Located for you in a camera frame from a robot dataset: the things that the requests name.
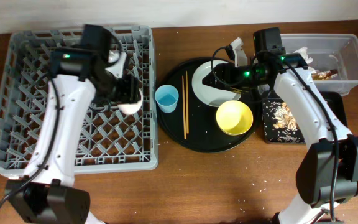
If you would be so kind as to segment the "light blue plastic cup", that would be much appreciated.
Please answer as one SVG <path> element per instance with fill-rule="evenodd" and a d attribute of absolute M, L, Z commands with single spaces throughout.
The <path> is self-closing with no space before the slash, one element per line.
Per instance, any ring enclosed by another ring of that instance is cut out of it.
<path fill-rule="evenodd" d="M 155 100 L 163 113 L 172 113 L 177 107 L 178 90 L 172 85 L 162 85 L 155 92 Z"/>

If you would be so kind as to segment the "gold foil wrapper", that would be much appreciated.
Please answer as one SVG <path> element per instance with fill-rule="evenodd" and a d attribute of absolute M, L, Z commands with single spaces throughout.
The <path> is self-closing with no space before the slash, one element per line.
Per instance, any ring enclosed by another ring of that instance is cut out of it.
<path fill-rule="evenodd" d="M 327 70 L 324 72 L 314 73 L 311 75 L 313 80 L 330 80 L 338 75 L 337 70 Z"/>

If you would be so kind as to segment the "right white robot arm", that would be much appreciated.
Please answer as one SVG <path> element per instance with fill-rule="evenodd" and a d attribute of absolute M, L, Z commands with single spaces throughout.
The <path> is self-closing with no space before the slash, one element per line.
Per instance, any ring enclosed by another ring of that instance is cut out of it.
<path fill-rule="evenodd" d="M 288 54 L 278 27 L 253 34 L 255 55 L 240 63 L 244 51 L 236 39 L 223 49 L 231 63 L 211 64 L 204 85 L 241 94 L 269 85 L 287 104 L 308 151 L 296 172 L 297 195 L 273 217 L 273 223 L 317 223 L 325 214 L 358 196 L 358 136 L 341 123 L 318 91 L 308 64 Z"/>

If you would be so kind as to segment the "pink plastic cup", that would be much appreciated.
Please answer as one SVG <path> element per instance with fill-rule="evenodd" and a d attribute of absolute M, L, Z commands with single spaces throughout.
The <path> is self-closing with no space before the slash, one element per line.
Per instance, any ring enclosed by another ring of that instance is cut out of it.
<path fill-rule="evenodd" d="M 137 113 L 143 104 L 143 93 L 141 89 L 139 89 L 139 101 L 136 103 L 127 103 L 127 104 L 118 104 L 119 110 L 125 115 L 132 115 Z"/>

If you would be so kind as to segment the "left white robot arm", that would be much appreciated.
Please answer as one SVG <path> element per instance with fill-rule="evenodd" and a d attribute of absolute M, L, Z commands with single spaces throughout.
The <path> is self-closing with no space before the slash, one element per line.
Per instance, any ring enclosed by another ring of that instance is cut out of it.
<path fill-rule="evenodd" d="M 21 180 L 9 180 L 3 202 L 27 223 L 97 223 L 88 192 L 74 188 L 74 158 L 87 111 L 95 97 L 127 115 L 140 110 L 139 80 L 125 75 L 127 55 L 111 51 L 117 37 L 87 24 L 79 44 L 50 56 L 47 109 Z"/>

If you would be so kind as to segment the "yellow plastic bowl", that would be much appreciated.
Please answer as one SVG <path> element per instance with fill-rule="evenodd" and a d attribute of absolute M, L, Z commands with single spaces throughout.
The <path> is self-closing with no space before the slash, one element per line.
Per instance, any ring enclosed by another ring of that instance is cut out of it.
<path fill-rule="evenodd" d="M 223 133 L 238 136 L 251 129 L 254 123 L 254 115 L 245 103 L 231 100 L 218 107 L 216 122 Z"/>

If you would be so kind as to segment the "food scraps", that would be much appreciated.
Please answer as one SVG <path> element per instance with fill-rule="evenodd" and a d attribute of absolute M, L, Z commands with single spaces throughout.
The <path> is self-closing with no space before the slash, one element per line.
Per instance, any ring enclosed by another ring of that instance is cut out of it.
<path fill-rule="evenodd" d="M 298 130 L 296 119 L 286 103 L 280 103 L 275 108 L 273 114 L 273 127 L 275 129 L 288 129 L 290 131 Z"/>

